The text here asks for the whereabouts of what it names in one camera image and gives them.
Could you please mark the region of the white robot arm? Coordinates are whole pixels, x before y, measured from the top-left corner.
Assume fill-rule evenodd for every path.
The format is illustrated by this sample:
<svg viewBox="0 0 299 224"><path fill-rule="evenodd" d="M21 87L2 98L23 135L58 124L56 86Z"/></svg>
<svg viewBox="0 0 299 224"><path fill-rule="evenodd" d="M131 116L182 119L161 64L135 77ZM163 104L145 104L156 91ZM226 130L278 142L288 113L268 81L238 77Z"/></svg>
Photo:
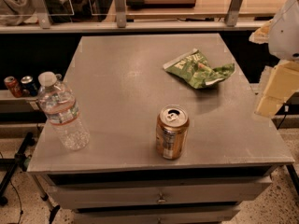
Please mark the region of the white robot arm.
<svg viewBox="0 0 299 224"><path fill-rule="evenodd" d="M249 41L268 45L279 62L262 72L256 115L272 118L299 90L299 0L287 0L273 19L253 32Z"/></svg>

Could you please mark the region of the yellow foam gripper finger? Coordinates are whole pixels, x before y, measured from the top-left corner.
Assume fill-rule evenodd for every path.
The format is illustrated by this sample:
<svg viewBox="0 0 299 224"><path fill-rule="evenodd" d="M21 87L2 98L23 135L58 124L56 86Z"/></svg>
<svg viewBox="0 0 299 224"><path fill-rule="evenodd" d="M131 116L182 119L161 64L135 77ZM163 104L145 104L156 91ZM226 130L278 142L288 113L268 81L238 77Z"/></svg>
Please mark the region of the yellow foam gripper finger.
<svg viewBox="0 0 299 224"><path fill-rule="evenodd" d="M267 21L264 25L253 32L249 37L249 41L255 44L267 43L271 23L272 21Z"/></svg>
<svg viewBox="0 0 299 224"><path fill-rule="evenodd" d="M267 67L262 73L260 88L254 113L273 118L299 90L299 62L280 60L275 67Z"/></svg>

